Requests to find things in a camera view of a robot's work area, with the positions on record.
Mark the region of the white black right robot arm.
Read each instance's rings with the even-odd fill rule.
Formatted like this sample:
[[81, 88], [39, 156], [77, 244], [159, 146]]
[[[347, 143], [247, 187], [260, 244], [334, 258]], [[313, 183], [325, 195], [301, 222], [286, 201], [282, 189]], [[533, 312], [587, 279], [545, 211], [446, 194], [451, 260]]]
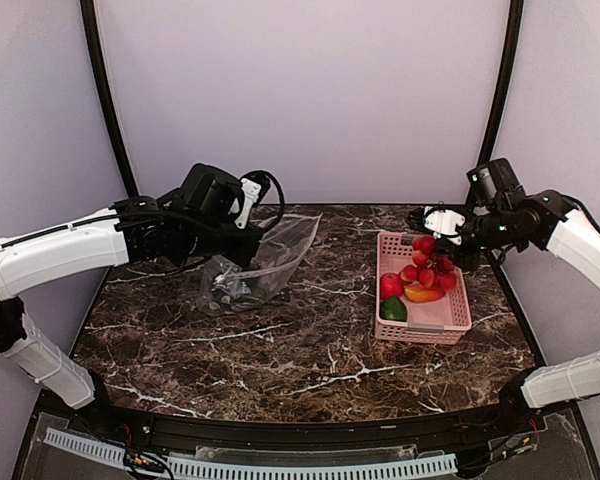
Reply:
[[[569, 264], [600, 290], [600, 225], [581, 201], [555, 190], [527, 194], [505, 158], [474, 168], [467, 178], [483, 211], [425, 208], [421, 225], [434, 235], [435, 250], [468, 271], [483, 251], [506, 253], [534, 245]], [[600, 350], [532, 369], [510, 382], [505, 400], [491, 410], [490, 424], [497, 432], [510, 434], [527, 420], [529, 410], [591, 397], [600, 397]]]

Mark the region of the pink perforated plastic basket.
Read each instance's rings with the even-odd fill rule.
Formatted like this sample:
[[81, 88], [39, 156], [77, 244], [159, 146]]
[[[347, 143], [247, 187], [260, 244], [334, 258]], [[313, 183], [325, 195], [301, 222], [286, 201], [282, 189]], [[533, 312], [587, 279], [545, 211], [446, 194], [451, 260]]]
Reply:
[[374, 334], [379, 340], [457, 343], [472, 327], [462, 272], [426, 236], [377, 237]]

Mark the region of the clear zip top bag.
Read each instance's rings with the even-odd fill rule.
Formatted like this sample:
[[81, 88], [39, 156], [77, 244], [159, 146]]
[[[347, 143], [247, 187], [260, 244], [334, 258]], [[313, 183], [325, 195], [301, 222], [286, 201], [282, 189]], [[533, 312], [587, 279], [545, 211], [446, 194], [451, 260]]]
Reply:
[[285, 214], [267, 232], [250, 265], [241, 268], [223, 256], [206, 263], [196, 298], [198, 310], [209, 316], [259, 308], [287, 284], [309, 251], [322, 216]]

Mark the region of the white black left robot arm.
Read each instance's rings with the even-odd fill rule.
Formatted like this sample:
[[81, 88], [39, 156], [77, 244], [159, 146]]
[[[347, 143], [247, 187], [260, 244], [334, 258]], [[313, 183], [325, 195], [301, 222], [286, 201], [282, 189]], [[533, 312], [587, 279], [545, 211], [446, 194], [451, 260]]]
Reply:
[[264, 171], [235, 177], [196, 164], [182, 185], [154, 199], [131, 197], [78, 220], [0, 239], [0, 355], [55, 393], [100, 436], [121, 427], [94, 374], [35, 325], [21, 294], [74, 274], [165, 259], [177, 271], [191, 258], [223, 256], [247, 267], [265, 233], [250, 214], [279, 185]]

